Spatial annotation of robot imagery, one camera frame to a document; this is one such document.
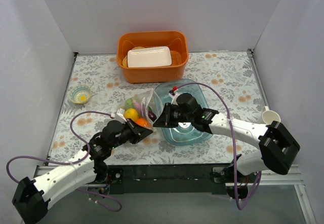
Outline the yellow lemon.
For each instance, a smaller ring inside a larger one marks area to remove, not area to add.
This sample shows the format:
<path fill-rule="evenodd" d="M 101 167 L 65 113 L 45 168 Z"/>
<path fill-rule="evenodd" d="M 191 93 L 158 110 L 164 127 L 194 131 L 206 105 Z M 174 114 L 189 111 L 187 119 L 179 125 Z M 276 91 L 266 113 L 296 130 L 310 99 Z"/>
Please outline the yellow lemon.
<path fill-rule="evenodd" d="M 124 112 L 124 118 L 131 119 L 132 121 L 135 122 L 140 118 L 140 116 L 134 108 L 129 108 Z"/>

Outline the orange tangerine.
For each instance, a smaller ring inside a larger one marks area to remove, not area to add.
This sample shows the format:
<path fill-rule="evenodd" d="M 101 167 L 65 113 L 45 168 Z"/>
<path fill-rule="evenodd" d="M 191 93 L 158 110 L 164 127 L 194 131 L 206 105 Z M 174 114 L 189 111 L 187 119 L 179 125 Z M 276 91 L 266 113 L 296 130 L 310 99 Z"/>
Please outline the orange tangerine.
<path fill-rule="evenodd" d="M 145 118 L 139 118 L 135 121 L 135 123 L 144 128 L 150 127 L 150 123 Z"/>

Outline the green custard apple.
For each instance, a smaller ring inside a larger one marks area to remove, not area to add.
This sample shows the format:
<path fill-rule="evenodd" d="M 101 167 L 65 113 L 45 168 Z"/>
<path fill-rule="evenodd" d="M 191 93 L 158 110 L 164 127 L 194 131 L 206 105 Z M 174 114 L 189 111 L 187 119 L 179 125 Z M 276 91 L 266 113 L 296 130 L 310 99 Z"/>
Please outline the green custard apple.
<path fill-rule="evenodd" d="M 130 108 L 134 108 L 132 98 L 129 98 L 125 101 L 125 109 L 128 110 Z"/>

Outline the purple eggplant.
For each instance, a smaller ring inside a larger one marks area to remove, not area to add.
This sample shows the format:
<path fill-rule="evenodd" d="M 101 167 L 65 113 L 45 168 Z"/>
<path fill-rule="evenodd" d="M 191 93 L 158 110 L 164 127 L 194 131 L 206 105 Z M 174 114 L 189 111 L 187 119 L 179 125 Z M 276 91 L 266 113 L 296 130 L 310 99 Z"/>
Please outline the purple eggplant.
<path fill-rule="evenodd" d="M 151 119 L 152 121 L 155 121 L 157 119 L 155 113 L 153 112 L 150 106 L 146 106 L 145 104 L 143 104 L 141 101 L 137 99 L 133 98 L 132 100 L 133 100 L 134 109 L 138 112 L 140 117 L 145 119 Z"/>

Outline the clear zip top bag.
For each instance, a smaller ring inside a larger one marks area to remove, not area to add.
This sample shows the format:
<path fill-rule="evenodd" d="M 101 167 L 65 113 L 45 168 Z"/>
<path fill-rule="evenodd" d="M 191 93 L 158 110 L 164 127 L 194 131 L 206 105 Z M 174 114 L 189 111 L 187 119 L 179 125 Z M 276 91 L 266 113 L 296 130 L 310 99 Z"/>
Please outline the clear zip top bag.
<path fill-rule="evenodd" d="M 159 106 L 162 106 L 161 99 L 150 89 L 126 98 L 119 104 L 115 116 L 122 123 L 132 120 L 137 125 L 152 130 L 153 123 L 159 116 Z"/>

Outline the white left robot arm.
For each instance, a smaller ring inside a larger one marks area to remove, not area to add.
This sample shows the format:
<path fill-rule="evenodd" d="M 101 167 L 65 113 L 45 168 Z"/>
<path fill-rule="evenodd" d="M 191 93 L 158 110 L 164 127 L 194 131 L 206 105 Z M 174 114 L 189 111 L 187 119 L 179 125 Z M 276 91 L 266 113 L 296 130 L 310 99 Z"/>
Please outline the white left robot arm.
<path fill-rule="evenodd" d="M 137 144 L 153 133 L 131 119 L 108 122 L 89 144 L 66 163 L 34 179 L 19 181 L 12 203 L 25 223 L 37 223 L 61 198 L 86 183 L 103 183 L 108 177 L 105 160 L 114 148 L 130 142 Z"/>

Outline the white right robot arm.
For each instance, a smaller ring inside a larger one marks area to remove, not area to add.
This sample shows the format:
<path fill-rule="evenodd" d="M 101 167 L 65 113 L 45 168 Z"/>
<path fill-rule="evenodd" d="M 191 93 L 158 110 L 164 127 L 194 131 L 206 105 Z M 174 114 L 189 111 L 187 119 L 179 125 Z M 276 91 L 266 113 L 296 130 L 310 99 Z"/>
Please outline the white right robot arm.
<path fill-rule="evenodd" d="M 229 176 L 235 182 L 263 170 L 286 175 L 300 150 L 297 141 L 281 122 L 273 121 L 266 125 L 229 120 L 217 110 L 201 107 L 189 93 L 179 95 L 174 104 L 166 103 L 153 125 L 156 128 L 175 128 L 179 123 L 190 123 L 200 132 L 234 136 L 257 148 L 253 153 L 236 157 L 236 163 L 229 169 Z"/>

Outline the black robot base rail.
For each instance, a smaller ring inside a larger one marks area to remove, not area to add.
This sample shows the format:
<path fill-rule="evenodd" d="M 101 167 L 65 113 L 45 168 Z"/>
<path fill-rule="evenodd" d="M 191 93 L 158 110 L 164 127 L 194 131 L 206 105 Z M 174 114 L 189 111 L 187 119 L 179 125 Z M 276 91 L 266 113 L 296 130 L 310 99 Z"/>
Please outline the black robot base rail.
<path fill-rule="evenodd" d="M 88 186 L 102 194 L 211 193 L 234 197 L 227 164 L 112 165 L 107 178 Z"/>

